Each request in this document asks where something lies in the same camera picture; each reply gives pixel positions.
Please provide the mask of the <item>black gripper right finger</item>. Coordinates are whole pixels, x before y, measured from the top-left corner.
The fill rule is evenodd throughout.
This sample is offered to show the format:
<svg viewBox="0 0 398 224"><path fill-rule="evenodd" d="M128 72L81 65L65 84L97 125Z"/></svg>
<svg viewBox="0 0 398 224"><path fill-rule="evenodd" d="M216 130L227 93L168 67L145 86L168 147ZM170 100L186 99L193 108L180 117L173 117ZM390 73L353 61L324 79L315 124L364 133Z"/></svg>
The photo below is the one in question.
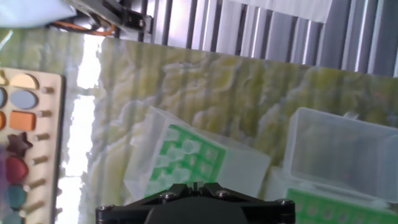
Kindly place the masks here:
<svg viewBox="0 0 398 224"><path fill-rule="evenodd" d="M204 184L203 195L236 205L248 223L295 223L295 203L290 199L264 201L224 188L218 183Z"/></svg>

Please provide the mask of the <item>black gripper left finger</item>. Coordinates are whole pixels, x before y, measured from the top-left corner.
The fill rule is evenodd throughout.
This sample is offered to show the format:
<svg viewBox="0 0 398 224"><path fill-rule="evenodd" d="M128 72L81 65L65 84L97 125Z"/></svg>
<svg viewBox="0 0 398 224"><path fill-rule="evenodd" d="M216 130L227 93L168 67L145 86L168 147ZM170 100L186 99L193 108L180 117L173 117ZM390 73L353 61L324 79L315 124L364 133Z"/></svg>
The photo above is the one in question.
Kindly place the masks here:
<svg viewBox="0 0 398 224"><path fill-rule="evenodd" d="M128 205L101 205L95 210L95 223L145 223L153 208L189 195L190 187L187 184L173 184L169 189L160 191Z"/></svg>

